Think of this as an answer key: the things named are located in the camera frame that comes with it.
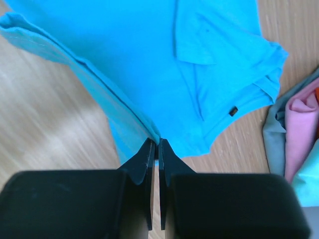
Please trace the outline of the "blue t shirt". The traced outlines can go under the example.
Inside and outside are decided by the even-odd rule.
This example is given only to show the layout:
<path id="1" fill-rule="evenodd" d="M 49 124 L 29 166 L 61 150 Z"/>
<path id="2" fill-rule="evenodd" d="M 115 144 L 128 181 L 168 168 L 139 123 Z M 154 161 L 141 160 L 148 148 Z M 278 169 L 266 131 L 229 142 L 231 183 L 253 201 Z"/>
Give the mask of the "blue t shirt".
<path id="1" fill-rule="evenodd" d="M 9 0 L 0 32 L 68 65 L 106 113 L 120 162 L 146 138 L 207 154 L 245 114 L 271 105 L 287 57 L 254 0 Z"/>

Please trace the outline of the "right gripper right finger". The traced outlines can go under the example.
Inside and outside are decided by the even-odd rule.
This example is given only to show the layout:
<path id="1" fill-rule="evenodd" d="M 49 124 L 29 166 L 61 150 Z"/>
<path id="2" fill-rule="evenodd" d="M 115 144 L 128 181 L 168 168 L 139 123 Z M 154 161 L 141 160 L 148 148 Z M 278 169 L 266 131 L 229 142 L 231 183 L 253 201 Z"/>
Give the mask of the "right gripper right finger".
<path id="1" fill-rule="evenodd" d="M 167 239 L 307 239 L 289 183 L 275 174 L 197 173 L 159 143 L 161 229 Z"/>

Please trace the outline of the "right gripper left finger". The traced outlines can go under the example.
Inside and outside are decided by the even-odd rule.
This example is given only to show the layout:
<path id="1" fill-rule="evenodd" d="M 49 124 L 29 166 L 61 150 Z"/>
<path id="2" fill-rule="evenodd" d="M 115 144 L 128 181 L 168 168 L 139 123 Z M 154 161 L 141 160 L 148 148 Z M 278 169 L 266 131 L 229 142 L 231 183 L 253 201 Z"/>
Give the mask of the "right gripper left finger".
<path id="1" fill-rule="evenodd" d="M 152 230 L 155 143 L 118 169 L 15 173 L 0 193 L 3 239 L 146 239 Z"/>

